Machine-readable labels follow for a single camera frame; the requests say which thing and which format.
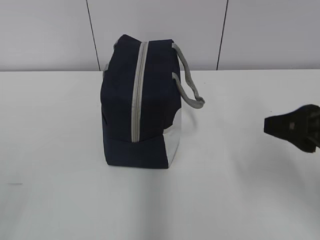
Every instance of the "white table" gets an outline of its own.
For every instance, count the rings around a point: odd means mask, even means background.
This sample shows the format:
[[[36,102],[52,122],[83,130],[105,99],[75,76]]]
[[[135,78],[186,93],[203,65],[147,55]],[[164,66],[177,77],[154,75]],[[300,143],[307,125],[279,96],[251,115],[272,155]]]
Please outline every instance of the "white table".
[[[206,104],[182,106],[173,163],[153,170],[106,164],[101,72],[1,72],[0,239],[320,239],[319,149],[263,132],[320,105],[320,70],[192,76]]]

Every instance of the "gray zipper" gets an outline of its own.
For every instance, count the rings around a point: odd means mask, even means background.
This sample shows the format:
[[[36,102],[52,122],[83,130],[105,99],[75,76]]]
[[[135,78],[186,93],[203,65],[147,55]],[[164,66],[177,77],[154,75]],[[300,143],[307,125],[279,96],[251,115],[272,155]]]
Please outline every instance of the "gray zipper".
[[[149,42],[142,42],[139,48],[138,59],[136,63],[132,105],[131,105],[131,141],[137,143],[140,140],[140,118],[141,118],[141,103],[142,89],[144,85],[144,73],[148,52]]]

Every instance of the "gray handle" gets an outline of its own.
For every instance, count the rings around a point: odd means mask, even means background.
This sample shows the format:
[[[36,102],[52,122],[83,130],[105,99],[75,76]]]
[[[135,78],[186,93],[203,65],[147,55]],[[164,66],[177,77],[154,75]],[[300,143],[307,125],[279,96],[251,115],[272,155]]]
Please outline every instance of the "gray handle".
[[[189,106],[191,106],[195,109],[201,109],[205,104],[205,100],[201,96],[199,96],[198,90],[194,84],[194,81],[191,78],[191,73],[190,73],[190,69],[189,69],[187,60],[185,59],[185,56],[182,54],[181,49],[178,47],[178,45],[176,45],[175,43],[172,43],[172,48],[175,49],[178,57],[180,58],[180,60],[183,64],[185,82],[192,89],[195,100],[191,99],[187,96],[185,90],[183,89],[183,87],[181,85],[181,82],[179,80],[178,75],[173,72],[172,78],[175,80],[176,86],[181,94],[181,97]]]

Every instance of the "bag bottom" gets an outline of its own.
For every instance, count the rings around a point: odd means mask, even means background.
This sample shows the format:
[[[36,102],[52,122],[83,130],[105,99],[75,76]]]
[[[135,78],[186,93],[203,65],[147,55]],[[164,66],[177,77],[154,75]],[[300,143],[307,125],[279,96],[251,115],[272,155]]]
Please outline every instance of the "bag bottom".
[[[103,139],[108,165],[147,169],[167,169],[168,158],[163,135],[140,142]]]

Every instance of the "insulated lunch bag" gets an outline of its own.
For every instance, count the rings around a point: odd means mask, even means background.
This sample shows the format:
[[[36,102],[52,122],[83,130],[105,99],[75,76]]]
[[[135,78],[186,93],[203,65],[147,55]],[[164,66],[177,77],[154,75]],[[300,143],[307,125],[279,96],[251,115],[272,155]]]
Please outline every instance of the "insulated lunch bag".
[[[172,40],[140,42],[123,35],[113,48],[100,93],[106,162],[167,169],[180,140],[181,97],[196,109],[205,101]],[[195,100],[188,98],[181,86],[177,55]]]

